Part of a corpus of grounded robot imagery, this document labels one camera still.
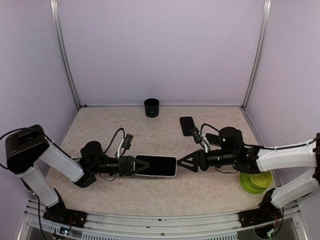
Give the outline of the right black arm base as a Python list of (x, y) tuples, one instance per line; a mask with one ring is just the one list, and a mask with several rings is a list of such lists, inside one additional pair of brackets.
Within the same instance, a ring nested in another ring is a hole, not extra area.
[(238, 213), (242, 228), (268, 223), (283, 217), (282, 210), (271, 203), (274, 191), (275, 188), (268, 190), (257, 208)]

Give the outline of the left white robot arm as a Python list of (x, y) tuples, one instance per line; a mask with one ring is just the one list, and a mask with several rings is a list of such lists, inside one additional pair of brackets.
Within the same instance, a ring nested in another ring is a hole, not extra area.
[(98, 141), (88, 142), (80, 151), (81, 157), (72, 158), (38, 124), (11, 130), (0, 138), (5, 139), (4, 169), (19, 176), (61, 223), (70, 218), (70, 211), (61, 204), (58, 191), (46, 180), (36, 165), (37, 161), (47, 164), (80, 188), (95, 183), (98, 174), (129, 177), (150, 166), (133, 156), (109, 157)]

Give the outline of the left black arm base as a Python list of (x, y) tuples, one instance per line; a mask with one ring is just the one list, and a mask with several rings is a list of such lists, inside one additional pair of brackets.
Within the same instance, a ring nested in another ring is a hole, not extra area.
[(83, 229), (88, 214), (84, 211), (66, 208), (61, 195), (55, 188), (54, 190), (58, 196), (58, 202), (51, 207), (45, 207), (43, 218), (55, 223), (68, 225), (69, 227)]

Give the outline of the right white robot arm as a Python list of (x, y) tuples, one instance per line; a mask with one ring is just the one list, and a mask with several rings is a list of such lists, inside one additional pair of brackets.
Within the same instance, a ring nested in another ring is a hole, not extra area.
[(220, 149), (203, 147), (177, 161), (193, 172), (210, 167), (232, 166), (243, 174), (260, 174), (271, 170), (307, 167), (308, 170), (281, 187), (267, 191), (256, 210), (256, 218), (266, 222), (276, 209), (320, 188), (320, 137), (280, 147), (246, 145), (242, 132), (224, 127), (218, 132)]

